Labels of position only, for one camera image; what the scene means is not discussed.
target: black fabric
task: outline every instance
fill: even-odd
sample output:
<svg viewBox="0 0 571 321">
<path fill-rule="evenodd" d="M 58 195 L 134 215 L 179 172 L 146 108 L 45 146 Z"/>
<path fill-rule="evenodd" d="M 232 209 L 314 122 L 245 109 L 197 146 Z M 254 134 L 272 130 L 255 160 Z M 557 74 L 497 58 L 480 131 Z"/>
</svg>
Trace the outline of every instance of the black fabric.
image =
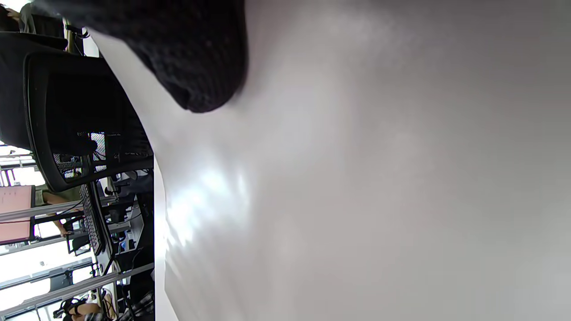
<svg viewBox="0 0 571 321">
<path fill-rule="evenodd" d="M 61 54 L 62 51 L 23 39 L 23 35 L 0 33 L 0 141 L 31 150 L 25 117 L 27 106 L 24 105 L 27 94 L 23 89 L 24 61 L 31 53 Z M 74 126 L 82 125 L 83 130 L 87 128 L 88 121 L 112 122 L 115 119 L 112 112 L 118 110 L 116 97 L 121 94 L 124 92 L 112 74 L 109 77 L 52 75 L 45 108 L 48 139 L 53 152 L 69 155 L 93 152 L 96 143 L 78 137 L 80 130 Z M 94 115 L 94 110 L 106 112 Z"/>
<path fill-rule="evenodd" d="M 224 105 L 242 85 L 241 0 L 43 0 L 74 23 L 125 41 L 185 109 Z"/>
<path fill-rule="evenodd" d="M 140 301 L 133 304 L 132 310 L 135 312 L 136 318 L 133 318 L 131 309 L 127 309 L 122 316 L 117 318 L 117 321 L 154 320 L 155 292 L 149 291 Z M 85 316 L 85 321 L 106 321 L 107 319 L 103 313 L 90 313 Z"/>
<path fill-rule="evenodd" d="M 63 21 L 54 13 L 34 3 L 27 3 L 20 9 L 20 31 L 63 38 Z"/>
<path fill-rule="evenodd" d="M 24 110 L 24 59 L 30 53 L 58 51 L 0 33 L 0 141 L 30 149 Z"/>
<path fill-rule="evenodd" d="M 81 247 L 89 244 L 89 236 L 84 235 L 71 240 L 71 247 L 73 251 L 79 250 Z"/>
<path fill-rule="evenodd" d="M 65 50 L 67 47 L 67 40 L 65 38 L 57 38 L 47 35 L 31 34 L 31 33 L 12 33 L 15 38 L 35 42 L 42 46 L 47 46 L 57 50 Z"/>
<path fill-rule="evenodd" d="M 18 22 L 8 14 L 8 10 L 0 4 L 0 31 L 18 31 Z"/>
</svg>

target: metal pole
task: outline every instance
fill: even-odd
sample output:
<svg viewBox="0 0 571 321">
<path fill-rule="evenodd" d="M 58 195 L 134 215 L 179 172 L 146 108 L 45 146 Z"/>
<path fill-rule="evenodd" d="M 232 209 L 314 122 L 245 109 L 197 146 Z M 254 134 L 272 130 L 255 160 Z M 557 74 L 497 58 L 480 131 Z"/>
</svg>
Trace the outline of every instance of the metal pole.
<svg viewBox="0 0 571 321">
<path fill-rule="evenodd" d="M 31 160 L 33 161 L 32 155 L 30 155 L 30 154 L 26 154 L 26 155 L 23 155 L 23 154 L 2 155 L 2 156 L 0 156 L 0 160 L 3 158 L 17 158 L 17 157 L 30 157 L 30 158 L 23 159 L 23 161 L 31 161 Z"/>
<path fill-rule="evenodd" d="M 125 278 L 128 278 L 129 276 L 133 276 L 133 275 L 139 274 L 141 272 L 150 271 L 154 267 L 155 267 L 155 264 L 150 263 L 150 264 L 147 264 L 147 265 L 142 266 L 142 267 L 134 268 L 133 270 L 131 270 L 129 272 L 113 273 L 113 274 L 108 274 L 108 275 L 104 275 L 104 276 L 99 276 L 97 278 L 91 278 L 91 279 L 88 279 L 85 281 L 81 281 L 77 284 L 74 284 L 72 286 L 68 286 L 68 287 L 63 288 L 63 289 L 56 290 L 56 291 L 53 291 L 50 293 L 46 293 L 44 295 L 36 296 L 32 299 L 25 301 L 24 303 L 22 303 L 16 307 L 6 309 L 4 311 L 0 311 L 0 315 L 2 316 L 2 320 L 6 320 L 7 316 L 9 316 L 10 314 L 17 313 L 21 310 L 24 310 L 27 308 L 37 308 L 38 306 L 40 306 L 46 302 L 52 302 L 54 300 L 62 300 L 62 301 L 67 300 L 67 299 L 73 298 L 74 296 L 85 294 L 86 292 L 93 290 L 95 288 L 100 288 L 100 287 L 107 285 L 109 283 L 113 283 L 117 280 L 125 279 Z"/>
<path fill-rule="evenodd" d="M 116 198 L 114 196 L 102 197 L 101 198 L 101 204 L 113 202 L 114 200 L 116 200 Z M 65 210 L 72 208 L 72 206 L 76 205 L 77 203 L 79 203 L 79 205 L 77 205 L 75 208 L 82 209 L 83 203 L 79 200 L 79 201 L 54 204 L 54 205 L 48 205 L 48 206 L 32 207 L 28 210 L 1 213 L 0 214 L 0 222 L 7 221 L 7 220 L 27 219 L 27 218 L 31 218 L 31 217 L 34 217 L 37 215 L 50 214 L 50 213 L 65 211 Z"/>
<path fill-rule="evenodd" d="M 123 223 L 119 223 L 119 224 L 108 224 L 108 226 L 109 226 L 109 232 L 111 232 L 111 234 L 114 234 L 114 233 L 119 233 L 119 232 L 129 230 L 131 228 L 131 222 L 123 222 Z M 84 235 L 88 235 L 88 234 L 87 233 L 73 234 L 73 235 L 69 236 L 69 239 L 73 240 L 75 238 L 78 238 L 78 237 L 84 236 Z M 65 238 L 62 238 L 59 235 L 57 235 L 57 237 L 55 237 L 53 239 L 40 240 L 39 242 L 32 243 L 30 245 L 24 245 L 22 247 L 15 248 L 13 250 L 8 249 L 8 252 L 0 253 L 0 256 L 12 254 L 12 253 L 17 253 L 17 252 L 21 252 L 21 251 L 26 251 L 26 250 L 31 250 L 32 248 L 36 248 L 36 247 L 46 246 L 46 245 L 50 245 L 50 244 L 56 244 L 59 242 L 63 242 L 65 240 L 66 240 Z"/>
<path fill-rule="evenodd" d="M 75 270 L 79 270 L 80 268 L 90 267 L 92 264 L 93 264 L 93 261 L 91 260 L 91 258 L 86 258 L 86 259 L 83 259 L 83 260 L 80 260 L 80 261 L 77 261 L 77 262 L 74 262 L 71 264 L 66 264 L 63 266 L 59 266 L 59 267 L 44 271 L 44 272 L 37 273 L 36 275 L 23 276 L 23 277 L 18 278 L 18 279 L 2 282 L 2 283 L 0 283 L 1 284 L 0 285 L 0 291 L 5 290 L 7 288 L 26 284 L 26 283 L 34 283 L 37 281 L 50 279 L 50 278 L 53 278 L 55 276 L 63 275 L 69 271 L 75 271 Z"/>
</svg>

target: office room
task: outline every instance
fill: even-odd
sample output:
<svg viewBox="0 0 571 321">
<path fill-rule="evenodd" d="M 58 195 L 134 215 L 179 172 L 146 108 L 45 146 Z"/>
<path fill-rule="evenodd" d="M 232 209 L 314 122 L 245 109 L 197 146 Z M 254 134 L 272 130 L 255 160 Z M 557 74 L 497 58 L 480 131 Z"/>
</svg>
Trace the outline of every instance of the office room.
<svg viewBox="0 0 571 321">
<path fill-rule="evenodd" d="M 563 2 L 0 2 L 2 320 L 569 319 Z"/>
<path fill-rule="evenodd" d="M 0 93 L 2 320 L 154 318 L 153 158 L 136 113 L 84 26 L 2 4 L 2 71 L 22 73 Z"/>
</svg>

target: black sleeve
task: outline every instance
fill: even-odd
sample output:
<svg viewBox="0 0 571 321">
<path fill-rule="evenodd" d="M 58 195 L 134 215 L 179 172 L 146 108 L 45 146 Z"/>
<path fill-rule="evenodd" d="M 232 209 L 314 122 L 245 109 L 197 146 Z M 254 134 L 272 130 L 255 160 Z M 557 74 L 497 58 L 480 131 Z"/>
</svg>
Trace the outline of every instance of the black sleeve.
<svg viewBox="0 0 571 321">
<path fill-rule="evenodd" d="M 195 113 L 225 104 L 247 65 L 243 0 L 42 0 L 73 23 L 125 41 Z"/>
<path fill-rule="evenodd" d="M 106 321 L 107 318 L 103 313 L 89 313 L 83 318 L 84 321 Z"/>
</svg>

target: keyboard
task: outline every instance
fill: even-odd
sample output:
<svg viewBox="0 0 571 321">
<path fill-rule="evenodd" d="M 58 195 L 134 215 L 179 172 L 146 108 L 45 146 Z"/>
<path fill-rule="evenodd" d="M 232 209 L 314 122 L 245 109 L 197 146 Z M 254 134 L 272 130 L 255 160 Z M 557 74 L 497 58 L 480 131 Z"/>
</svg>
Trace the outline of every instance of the keyboard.
<svg viewBox="0 0 571 321">
<path fill-rule="evenodd" d="M 92 195 L 93 193 L 89 191 L 88 185 L 83 185 L 79 193 L 83 202 L 83 213 L 85 216 L 83 221 L 85 223 L 87 233 L 89 234 L 91 248 L 94 255 L 99 255 L 105 246 L 105 239 L 101 237 L 103 232 L 101 225 L 94 218 L 94 216 L 97 215 L 94 212 L 92 203 L 95 195 Z"/>
</svg>

